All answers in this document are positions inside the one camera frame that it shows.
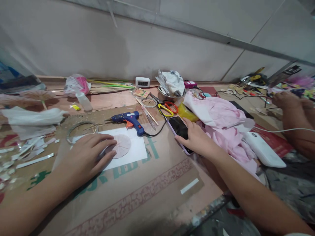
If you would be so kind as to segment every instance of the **clear plastic bottle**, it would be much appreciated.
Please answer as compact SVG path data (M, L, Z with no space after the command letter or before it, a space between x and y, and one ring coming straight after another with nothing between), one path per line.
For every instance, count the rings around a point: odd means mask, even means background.
M93 110L90 101L88 100L84 93L80 92L79 90L75 90L75 96L85 111Z

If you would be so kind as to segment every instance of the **small box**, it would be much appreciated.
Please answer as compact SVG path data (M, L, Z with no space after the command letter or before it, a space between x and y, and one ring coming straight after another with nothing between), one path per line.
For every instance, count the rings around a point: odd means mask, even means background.
M150 79L145 77L136 77L136 86L138 88L149 88Z

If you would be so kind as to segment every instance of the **pink fabric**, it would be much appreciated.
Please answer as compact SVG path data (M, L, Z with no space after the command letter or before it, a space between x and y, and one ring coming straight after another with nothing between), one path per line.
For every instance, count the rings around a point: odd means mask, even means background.
M203 131L244 169L259 180L256 175L257 163L254 160L256 154L242 140L243 134L234 127L246 120L244 112L237 109L229 101L221 98L208 97L204 100L199 100L191 98L190 94L187 93L185 100L186 103L184 102L184 104L201 119L197 124Z
M243 111L227 100L218 97L206 97L199 100L187 92L184 104L198 116L206 125L212 128L232 127L246 120Z

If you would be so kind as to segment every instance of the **crumpled paper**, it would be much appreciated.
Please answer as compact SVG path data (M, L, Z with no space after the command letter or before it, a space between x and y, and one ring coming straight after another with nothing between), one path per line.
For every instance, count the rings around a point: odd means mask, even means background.
M185 90L184 80L177 71L161 72L159 70L158 77L155 78L167 94L177 97L183 96Z
M8 118L13 132L17 133L21 140L49 134L56 130L55 126L64 119L63 114L67 111L52 108L42 112L34 112L13 107L1 110L2 114Z

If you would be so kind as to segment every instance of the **hot glue gun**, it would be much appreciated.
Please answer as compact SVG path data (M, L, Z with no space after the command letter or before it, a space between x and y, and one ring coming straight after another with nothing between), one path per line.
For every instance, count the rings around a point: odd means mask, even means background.
M142 136L144 134L144 128L137 121L137 119L139 118L139 115L141 115L141 114L142 114L142 112L138 112L138 111L134 111L132 113L126 112L126 113L114 115L111 118L104 120L104 121L112 121L114 123L122 123L122 122L126 121L127 127L134 126L135 129L137 130L137 135Z

